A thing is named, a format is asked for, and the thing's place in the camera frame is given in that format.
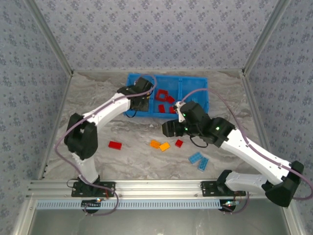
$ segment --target gray marble floor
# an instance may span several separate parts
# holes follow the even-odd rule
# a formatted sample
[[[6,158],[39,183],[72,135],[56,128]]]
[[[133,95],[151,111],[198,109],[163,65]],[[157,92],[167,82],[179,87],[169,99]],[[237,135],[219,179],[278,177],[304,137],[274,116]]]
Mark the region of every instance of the gray marble floor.
[[[207,77],[209,87],[217,90],[227,100],[249,138],[258,143],[251,111],[238,72],[211,70],[136,72]],[[56,138],[58,139],[66,131],[68,119],[73,113],[86,113],[107,101],[118,88],[126,84],[127,76],[126,71],[75,73]],[[214,95],[210,95],[209,115],[223,117],[235,123],[228,109]],[[217,178],[224,169],[256,173],[237,156],[215,146],[208,146],[206,149],[197,148],[186,136],[180,138],[184,141],[182,147],[176,147],[177,138],[167,138],[162,134],[161,125],[165,121],[158,118],[127,118],[119,115],[108,123],[98,133],[99,147],[95,154],[96,168],[101,179],[212,179]],[[154,149],[149,146],[152,139],[160,142],[167,141],[171,148],[165,152]],[[123,143],[122,149],[119,151],[108,148],[109,141]],[[66,158],[71,159],[71,154],[64,144],[60,145],[59,149]],[[198,151],[209,159],[205,172],[197,170],[197,164],[191,165],[188,161],[188,157]],[[59,159],[52,150],[45,179],[70,179],[76,176],[74,169]]]

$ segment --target red block in tray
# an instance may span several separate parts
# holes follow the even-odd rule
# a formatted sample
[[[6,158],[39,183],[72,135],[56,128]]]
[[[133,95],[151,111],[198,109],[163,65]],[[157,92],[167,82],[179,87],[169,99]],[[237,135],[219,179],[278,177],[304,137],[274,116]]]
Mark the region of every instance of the red block in tray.
[[[170,104],[172,104],[175,101],[175,99],[171,96],[167,97],[167,102],[169,102]]]
[[[174,108],[171,106],[170,107],[170,113],[172,113],[172,114],[175,114],[176,112],[175,112],[175,110],[174,110]]]
[[[165,101],[167,101],[167,98],[168,98],[168,91],[162,90],[162,89],[159,89],[159,90],[157,91],[157,94],[156,94],[156,96],[155,96],[155,99],[156,99],[156,100],[165,102]]]
[[[109,143],[109,148],[114,148],[114,149],[121,150],[121,148],[122,148],[122,143],[110,141],[110,143]]]
[[[160,104],[159,106],[158,106],[158,111],[160,112],[160,113],[165,113],[165,108],[164,108],[164,104]]]
[[[175,145],[176,145],[178,148],[180,148],[181,145],[182,145],[182,143],[183,143],[183,141],[177,140],[176,143],[175,143]]]

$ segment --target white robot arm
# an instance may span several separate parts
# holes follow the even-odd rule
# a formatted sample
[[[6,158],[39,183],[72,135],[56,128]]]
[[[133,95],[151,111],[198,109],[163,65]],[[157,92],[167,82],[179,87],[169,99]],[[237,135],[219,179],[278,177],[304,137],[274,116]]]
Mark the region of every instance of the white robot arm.
[[[79,178],[82,181],[83,178],[90,183],[94,183],[96,180],[99,180],[93,155],[98,148],[97,133],[101,130],[101,128],[117,115],[129,109],[140,110],[141,107],[145,106],[147,102],[149,102],[149,94],[136,97],[120,97],[130,94],[140,94],[148,91],[151,87],[152,83],[143,77],[140,77],[136,81],[136,84],[120,88],[110,100],[103,103],[96,109],[83,115],[75,113],[70,117],[67,130],[83,118],[91,115],[89,119],[74,128],[64,139],[64,143],[67,145],[68,150],[72,153],[72,156],[81,171],[82,175],[80,175]]]
[[[105,102],[104,104],[100,105],[98,108],[92,110],[91,112],[83,114],[83,117],[87,117],[90,114],[93,114],[96,110],[100,109],[107,103],[116,100],[116,98],[124,96],[122,93],[116,93],[110,100]],[[113,104],[109,105],[108,107],[104,108],[99,113],[93,115],[87,121],[89,123],[94,123],[97,127],[97,131],[100,131],[103,126],[105,126],[109,121],[115,118],[117,115],[126,112],[130,109],[131,100],[128,98],[122,98],[118,101],[115,101]],[[75,152],[72,153],[74,160],[78,168],[80,169],[82,175],[88,182],[95,182],[98,179],[98,172],[96,170],[94,164],[94,156],[91,156],[87,159],[81,159]]]
[[[269,200],[279,206],[289,205],[300,184],[300,178],[282,166],[302,174],[304,166],[300,162],[290,163],[280,159],[249,140],[252,147],[279,163],[279,166],[269,162],[246,144],[242,133],[233,124],[221,117],[211,119],[203,108],[193,101],[177,102],[174,109],[179,118],[162,125],[165,136],[199,136],[207,144],[214,144],[235,154],[261,173],[260,175],[240,174],[225,170],[217,180],[220,191],[249,191],[265,194]]]

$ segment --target patterned wallpaper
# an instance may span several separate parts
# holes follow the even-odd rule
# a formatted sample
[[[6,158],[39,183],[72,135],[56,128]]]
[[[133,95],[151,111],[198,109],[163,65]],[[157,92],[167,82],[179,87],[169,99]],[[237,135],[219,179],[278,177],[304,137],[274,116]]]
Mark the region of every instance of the patterned wallpaper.
[[[249,75],[274,154],[313,181],[313,1],[294,0]],[[298,189],[301,196],[309,188]],[[298,203],[313,234],[313,200]]]
[[[72,69],[242,68],[277,0],[36,0]]]
[[[67,76],[22,0],[0,1],[0,234],[38,177]]]

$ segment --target wire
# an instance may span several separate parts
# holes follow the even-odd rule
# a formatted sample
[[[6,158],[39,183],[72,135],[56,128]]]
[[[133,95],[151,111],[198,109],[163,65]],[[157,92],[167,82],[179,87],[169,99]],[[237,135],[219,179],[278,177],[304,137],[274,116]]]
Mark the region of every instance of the wire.
[[[106,198],[108,199],[109,198],[109,194],[108,194],[108,191],[106,190]]]
[[[239,214],[240,212],[243,212],[247,208],[247,206],[249,205],[249,202],[250,202],[250,194],[249,194],[249,192],[246,192],[246,202],[245,202],[244,206],[239,211],[233,212],[228,207],[225,207],[225,206],[222,206],[222,207],[229,211],[229,212],[225,212],[225,213],[228,213],[228,214]]]
[[[90,214],[90,213],[86,213],[86,215],[92,215],[92,216],[103,216],[103,215],[109,215],[109,214],[112,214],[113,212],[116,211],[117,207],[118,207],[118,203],[119,203],[119,198],[118,198],[118,195],[117,193],[108,188],[108,187],[105,187],[105,186],[100,186],[100,185],[95,185],[91,182],[89,182],[83,175],[82,175],[82,172],[80,171],[80,169],[74,164],[72,163],[70,160],[66,159],[58,150],[58,147],[60,145],[60,143],[64,140],[64,138],[72,131],[74,130],[74,128],[76,128],[77,126],[81,125],[84,121],[88,120],[89,118],[92,117],[92,115],[96,115],[97,113],[99,113],[100,111],[102,111],[103,109],[105,109],[106,107],[108,107],[109,105],[113,104],[115,101],[118,101],[120,99],[124,99],[124,98],[130,98],[130,97],[137,97],[137,96],[142,96],[142,95],[145,95],[147,93],[150,93],[151,91],[153,91],[156,87],[157,87],[157,79],[154,75],[149,75],[149,74],[143,74],[141,76],[150,76],[152,77],[152,79],[154,80],[154,85],[153,87],[151,87],[148,91],[146,92],[142,92],[142,93],[139,93],[139,94],[129,94],[129,95],[124,95],[124,96],[120,96],[118,98],[116,98],[115,100],[111,100],[110,102],[108,102],[107,104],[103,105],[102,107],[100,107],[99,109],[97,109],[96,111],[94,111],[92,114],[86,116],[85,118],[83,118],[82,120],[80,120],[79,122],[75,123],[73,126],[71,126],[57,141],[57,143],[55,144],[54,146],[54,151],[55,153],[61,158],[63,159],[65,162],[67,162],[68,164],[70,164],[78,173],[79,173],[79,177],[82,181],[84,181],[86,184],[90,185],[90,186],[93,186],[95,188],[101,188],[101,189],[104,189],[104,190],[108,190],[110,192],[112,192],[114,194],[114,196],[116,197],[116,204],[114,206],[114,208],[109,211],[109,212],[106,212],[106,213],[97,213],[97,214]]]
[[[199,147],[199,148],[206,148],[206,147],[209,146],[208,143],[206,143],[206,146],[197,145],[197,144],[192,140],[193,137],[195,137],[195,136],[189,136],[189,139],[190,139],[191,143],[193,143],[195,146],[197,146],[197,147]]]
[[[196,127],[197,127],[197,131],[200,133],[200,135],[201,135],[201,136],[204,136],[204,134],[202,133],[202,131],[201,131],[200,128],[199,128],[199,124],[197,124]]]
[[[134,115],[132,115],[132,116],[128,116],[128,114],[125,112],[125,115],[126,115],[126,117],[128,117],[128,118],[133,118],[133,117],[136,116],[136,114],[137,114],[137,110],[135,111]]]
[[[239,192],[235,192],[235,194],[239,194],[239,196],[240,196],[239,204],[240,204],[240,203],[241,203],[241,200],[242,200],[242,196],[241,196],[241,194],[240,194]]]
[[[71,187],[71,186],[68,185],[68,182],[69,182],[70,180],[76,180],[76,181],[78,181],[78,179],[69,179],[69,180],[67,181],[67,186],[68,186],[69,188],[74,188],[74,187]]]
[[[312,198],[313,198],[313,184],[312,184],[312,182],[310,182],[306,177],[304,177],[304,175],[302,175],[302,174],[300,174],[299,172],[297,172],[297,171],[295,171],[295,170],[293,170],[293,169],[291,169],[291,168],[288,168],[288,167],[286,167],[286,166],[284,166],[284,165],[282,165],[282,164],[280,164],[280,163],[278,163],[278,162],[276,162],[276,161],[270,159],[269,157],[267,157],[267,156],[265,156],[264,154],[260,153],[257,149],[255,149],[255,148],[249,143],[248,138],[247,138],[247,136],[246,136],[246,133],[245,133],[243,127],[241,126],[239,120],[237,119],[235,113],[233,112],[233,110],[231,109],[231,107],[229,106],[229,104],[227,104],[226,100],[225,100],[220,94],[218,94],[215,90],[207,89],[207,88],[196,89],[196,90],[190,92],[189,94],[187,94],[187,95],[181,100],[181,102],[184,102],[184,100],[186,100],[186,98],[188,98],[188,97],[191,96],[192,94],[194,94],[194,93],[196,93],[196,92],[200,92],[200,91],[209,91],[209,92],[211,92],[211,93],[217,95],[217,96],[220,98],[220,100],[226,105],[226,107],[229,109],[229,111],[230,111],[231,114],[233,115],[233,117],[234,117],[234,119],[235,119],[235,121],[236,121],[236,123],[237,123],[237,125],[238,125],[238,129],[240,130],[241,135],[242,135],[242,137],[244,138],[244,140],[245,140],[247,146],[250,147],[256,154],[258,154],[260,157],[264,158],[265,160],[269,161],[270,163],[273,163],[273,164],[277,165],[278,167],[283,168],[283,169],[285,169],[285,170],[288,170],[289,172],[295,174],[296,176],[300,177],[304,182],[306,182],[306,183],[309,185],[309,187],[311,188],[311,194],[310,194],[309,196],[307,196],[307,197],[294,197],[295,200],[305,201],[305,200],[309,200],[309,199],[312,199]]]

